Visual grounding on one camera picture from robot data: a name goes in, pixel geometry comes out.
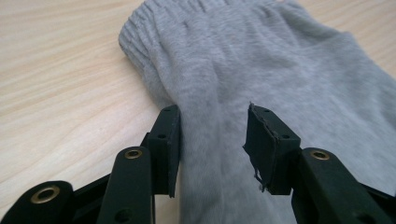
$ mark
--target wood grain surface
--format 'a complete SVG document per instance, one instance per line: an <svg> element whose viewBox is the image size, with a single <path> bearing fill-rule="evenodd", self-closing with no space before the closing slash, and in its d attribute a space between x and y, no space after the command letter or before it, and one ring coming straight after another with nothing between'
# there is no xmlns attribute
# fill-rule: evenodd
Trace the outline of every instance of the wood grain surface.
<svg viewBox="0 0 396 224"><path fill-rule="evenodd" d="M396 77L396 2L301 0L320 22L351 32ZM138 146L159 109L118 44L141 0L0 1L0 218L29 188L81 188ZM157 220L177 223L177 199Z"/></svg>

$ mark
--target gray sock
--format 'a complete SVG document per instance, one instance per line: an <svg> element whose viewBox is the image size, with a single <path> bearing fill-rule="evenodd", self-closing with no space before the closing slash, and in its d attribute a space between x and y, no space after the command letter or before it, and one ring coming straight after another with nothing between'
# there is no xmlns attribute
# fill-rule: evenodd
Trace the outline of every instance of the gray sock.
<svg viewBox="0 0 396 224"><path fill-rule="evenodd" d="M295 222L290 197L260 193L242 149L249 102L395 192L395 81L296 3L148 0L120 45L159 107L180 107L181 223Z"/></svg>

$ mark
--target screw hole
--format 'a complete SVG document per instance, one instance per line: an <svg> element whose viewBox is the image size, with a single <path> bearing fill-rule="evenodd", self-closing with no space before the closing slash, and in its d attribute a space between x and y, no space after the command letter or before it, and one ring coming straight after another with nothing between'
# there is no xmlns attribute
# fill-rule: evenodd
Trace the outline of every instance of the screw hole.
<svg viewBox="0 0 396 224"><path fill-rule="evenodd" d="M317 160L321 160L321 161L326 161L330 158L329 154L327 154L326 152L323 151L311 151L310 152L311 156Z"/></svg>
<svg viewBox="0 0 396 224"><path fill-rule="evenodd" d="M355 218L357 218L361 223L365 224L375 224L375 219L370 215L363 213L363 212L355 212L353 214Z"/></svg>
<svg viewBox="0 0 396 224"><path fill-rule="evenodd" d="M143 152L141 150L132 149L132 150L128 150L127 152L125 152L124 156L126 159L136 159L136 158L139 158L142 154L143 154Z"/></svg>
<svg viewBox="0 0 396 224"><path fill-rule="evenodd" d="M119 223L125 223L131 220L131 216L132 211L130 209L123 209L114 216L114 219Z"/></svg>
<svg viewBox="0 0 396 224"><path fill-rule="evenodd" d="M56 198L58 196L59 192L61 190L53 185L49 187L45 187L38 192L36 192L32 198L30 199L31 203L47 203L51 201L52 199Z"/></svg>

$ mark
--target fabric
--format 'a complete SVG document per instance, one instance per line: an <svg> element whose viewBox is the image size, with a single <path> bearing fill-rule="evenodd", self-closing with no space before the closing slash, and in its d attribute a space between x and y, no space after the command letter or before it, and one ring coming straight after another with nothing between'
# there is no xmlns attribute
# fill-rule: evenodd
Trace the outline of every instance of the fabric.
<svg viewBox="0 0 396 224"><path fill-rule="evenodd" d="M242 149L249 102L395 193L395 80L297 3L147 0L120 46L157 105L181 110L180 223L295 223L290 197L261 193Z"/></svg>

